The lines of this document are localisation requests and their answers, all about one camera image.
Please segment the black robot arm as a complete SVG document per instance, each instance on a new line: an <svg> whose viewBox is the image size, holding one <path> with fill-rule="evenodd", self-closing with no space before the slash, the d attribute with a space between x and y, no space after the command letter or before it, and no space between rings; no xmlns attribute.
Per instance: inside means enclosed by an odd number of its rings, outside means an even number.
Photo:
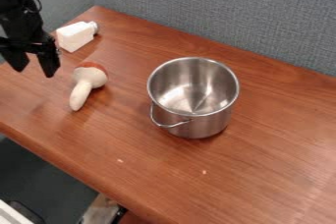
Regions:
<svg viewBox="0 0 336 224"><path fill-rule="evenodd" d="M59 67L59 49L55 38L43 30L40 0L0 0L0 55L12 69L23 72L37 56L44 75L51 78Z"/></svg>

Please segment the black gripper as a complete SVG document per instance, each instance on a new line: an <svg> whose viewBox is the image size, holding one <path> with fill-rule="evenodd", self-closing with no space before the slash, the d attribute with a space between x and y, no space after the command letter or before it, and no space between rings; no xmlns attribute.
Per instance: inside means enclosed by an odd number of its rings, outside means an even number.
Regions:
<svg viewBox="0 0 336 224"><path fill-rule="evenodd" d="M53 37L43 30L37 5L0 5L0 54L12 69L23 72L29 64L27 53L37 54L44 75L52 78L59 67L59 50Z"/></svg>

